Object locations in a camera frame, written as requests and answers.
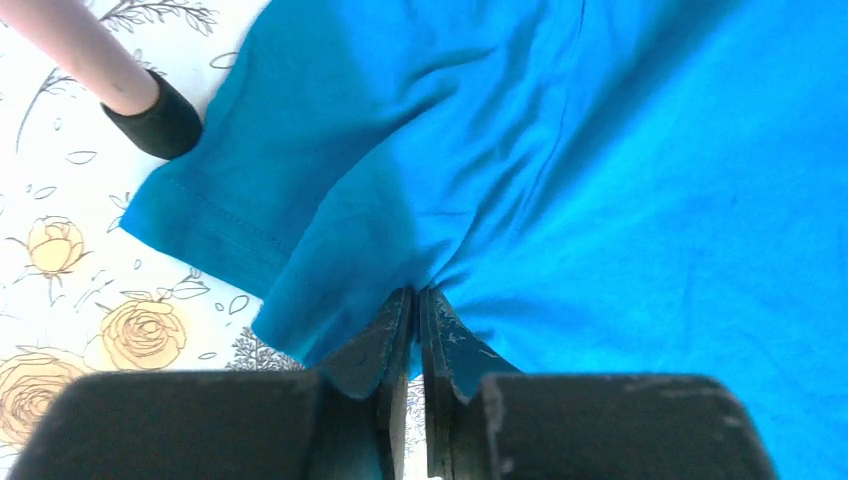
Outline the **blue t-shirt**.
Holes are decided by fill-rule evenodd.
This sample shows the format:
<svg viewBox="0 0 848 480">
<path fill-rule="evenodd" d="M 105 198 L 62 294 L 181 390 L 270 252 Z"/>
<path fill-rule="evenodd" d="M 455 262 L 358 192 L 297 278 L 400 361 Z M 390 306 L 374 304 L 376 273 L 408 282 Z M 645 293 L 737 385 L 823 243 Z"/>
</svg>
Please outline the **blue t-shirt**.
<svg viewBox="0 0 848 480">
<path fill-rule="evenodd" d="M 528 372 L 691 372 L 847 475 L 843 1 L 273 1 L 122 228 L 313 365 L 434 287 Z"/>
</svg>

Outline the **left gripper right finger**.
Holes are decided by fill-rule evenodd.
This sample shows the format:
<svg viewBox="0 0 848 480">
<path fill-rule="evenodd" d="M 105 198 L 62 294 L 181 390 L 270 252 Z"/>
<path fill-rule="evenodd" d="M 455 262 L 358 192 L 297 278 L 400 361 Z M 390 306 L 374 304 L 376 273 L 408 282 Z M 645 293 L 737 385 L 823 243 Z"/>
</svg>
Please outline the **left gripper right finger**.
<svg viewBox="0 0 848 480">
<path fill-rule="evenodd" d="M 526 374 L 418 300 L 427 462 L 443 479 L 773 479 L 739 400 L 705 376 Z"/>
</svg>

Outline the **pink music stand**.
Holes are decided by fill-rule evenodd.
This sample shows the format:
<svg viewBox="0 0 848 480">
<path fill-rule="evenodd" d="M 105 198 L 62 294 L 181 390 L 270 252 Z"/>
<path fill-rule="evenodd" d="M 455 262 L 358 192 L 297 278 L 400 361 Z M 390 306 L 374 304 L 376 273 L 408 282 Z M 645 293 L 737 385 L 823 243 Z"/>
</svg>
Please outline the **pink music stand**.
<svg viewBox="0 0 848 480">
<path fill-rule="evenodd" d="M 81 2 L 4 0 L 1 19 L 93 93 L 141 151 L 172 160 L 197 145 L 203 127 L 192 104 L 137 64 Z"/>
</svg>

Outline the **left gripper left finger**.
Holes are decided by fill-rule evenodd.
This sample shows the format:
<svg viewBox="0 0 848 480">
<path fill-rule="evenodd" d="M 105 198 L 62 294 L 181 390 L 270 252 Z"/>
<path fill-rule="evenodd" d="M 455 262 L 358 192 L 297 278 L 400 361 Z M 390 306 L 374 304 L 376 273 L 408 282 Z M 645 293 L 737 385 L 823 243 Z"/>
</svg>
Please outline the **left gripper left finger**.
<svg viewBox="0 0 848 480">
<path fill-rule="evenodd" d="M 84 377 L 56 399 L 14 479 L 399 479 L 415 292 L 300 371 Z"/>
</svg>

